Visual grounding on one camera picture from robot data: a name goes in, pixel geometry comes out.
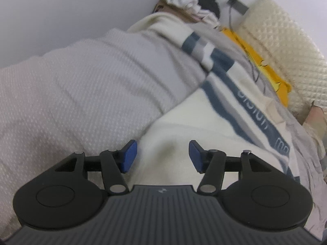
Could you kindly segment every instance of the cable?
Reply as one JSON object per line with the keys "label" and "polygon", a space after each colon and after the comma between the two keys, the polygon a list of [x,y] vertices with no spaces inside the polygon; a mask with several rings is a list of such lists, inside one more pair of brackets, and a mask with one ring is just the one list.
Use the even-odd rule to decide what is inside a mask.
{"label": "cable", "polygon": [[[242,42],[240,42],[240,40],[238,39],[238,37],[235,35],[235,32],[232,28],[232,6],[229,6],[229,12],[228,12],[228,25],[229,25],[229,30],[231,31],[231,33],[233,34],[235,40],[238,42],[238,44],[241,46],[241,48],[243,49],[243,51],[246,54],[246,59],[247,61],[250,63],[251,65],[251,70],[252,70],[252,77],[255,83],[258,82],[259,77],[260,77],[260,70],[259,68],[256,66],[255,61],[253,60],[252,56],[249,54],[249,52],[247,51],[246,47],[243,45]],[[254,70],[257,71],[258,76],[256,77],[254,74]],[[265,81],[262,80],[262,83],[264,84],[264,94],[265,94],[265,90],[266,90],[266,84]]]}

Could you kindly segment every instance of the bedsheet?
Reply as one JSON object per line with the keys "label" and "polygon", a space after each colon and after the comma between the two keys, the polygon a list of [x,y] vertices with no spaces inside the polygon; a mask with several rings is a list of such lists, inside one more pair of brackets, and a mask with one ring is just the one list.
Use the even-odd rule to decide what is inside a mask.
{"label": "bedsheet", "polygon": [[[192,29],[251,74],[247,59],[231,40],[201,24]],[[71,152],[98,154],[141,138],[151,123],[205,80],[205,72],[196,60],[154,32],[130,34],[118,30],[5,68],[0,75],[0,101],[6,105],[1,107],[0,118],[0,218],[5,218],[0,222],[2,237],[18,227],[11,199],[19,186]],[[309,230],[321,237],[327,207],[319,200],[326,199],[327,186],[322,184],[313,142],[279,103],[264,77],[257,86],[274,99],[292,134],[301,183],[315,200]],[[169,164],[164,157],[152,163],[158,164],[158,160]],[[165,178],[169,174],[165,169],[161,172]],[[133,172],[126,180],[129,185],[135,182]]]}

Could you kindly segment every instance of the striped blanket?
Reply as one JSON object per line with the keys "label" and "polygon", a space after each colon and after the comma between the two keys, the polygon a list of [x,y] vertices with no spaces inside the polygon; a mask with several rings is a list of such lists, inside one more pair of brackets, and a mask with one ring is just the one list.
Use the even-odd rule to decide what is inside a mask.
{"label": "striped blanket", "polygon": [[148,18],[156,19],[155,23],[145,18],[128,31],[154,30],[200,62],[209,75],[197,92],[205,101],[202,109],[214,109],[220,117],[216,128],[220,128],[222,121],[227,122],[235,135],[273,154],[282,171],[300,182],[291,135],[285,128],[285,121],[278,114],[273,100],[261,93],[244,68],[178,18],[166,13]]}
{"label": "striped blanket", "polygon": [[[240,63],[180,19],[157,13],[128,31],[141,30],[152,30],[181,48],[198,60],[208,76],[200,88],[153,123],[141,138],[129,186],[192,184],[197,188],[202,175],[196,173],[188,157],[188,142],[193,139],[206,150],[218,149],[229,156],[249,149],[311,192],[314,207],[305,227],[321,239],[327,220],[322,200],[326,184],[316,164],[318,156],[313,156],[310,142],[308,148],[304,145],[310,138],[303,128],[288,118],[282,105],[277,106],[272,97],[263,94]],[[235,180],[237,175],[225,174],[223,188]]]}

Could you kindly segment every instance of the gray ribbed panel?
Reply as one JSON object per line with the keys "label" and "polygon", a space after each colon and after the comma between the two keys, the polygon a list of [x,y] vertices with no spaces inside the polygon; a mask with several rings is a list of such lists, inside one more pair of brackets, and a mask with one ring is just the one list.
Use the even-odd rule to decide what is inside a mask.
{"label": "gray ribbed panel", "polygon": [[76,228],[45,232],[23,227],[8,245],[310,245],[303,228],[271,233],[247,228],[229,217],[213,197],[191,186],[135,186],[109,198],[101,213]]}

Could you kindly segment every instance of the white wall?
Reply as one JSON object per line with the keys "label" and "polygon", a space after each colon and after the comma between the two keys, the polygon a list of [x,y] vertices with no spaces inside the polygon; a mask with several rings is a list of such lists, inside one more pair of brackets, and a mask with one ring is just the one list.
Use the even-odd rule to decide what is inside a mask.
{"label": "white wall", "polygon": [[[227,0],[218,0],[227,23]],[[242,0],[250,4],[254,0]],[[327,0],[275,0],[327,55]],[[82,38],[126,30],[157,0],[0,0],[0,68],[65,47]]]}
{"label": "white wall", "polygon": [[0,0],[0,68],[83,38],[126,30],[158,0]]}

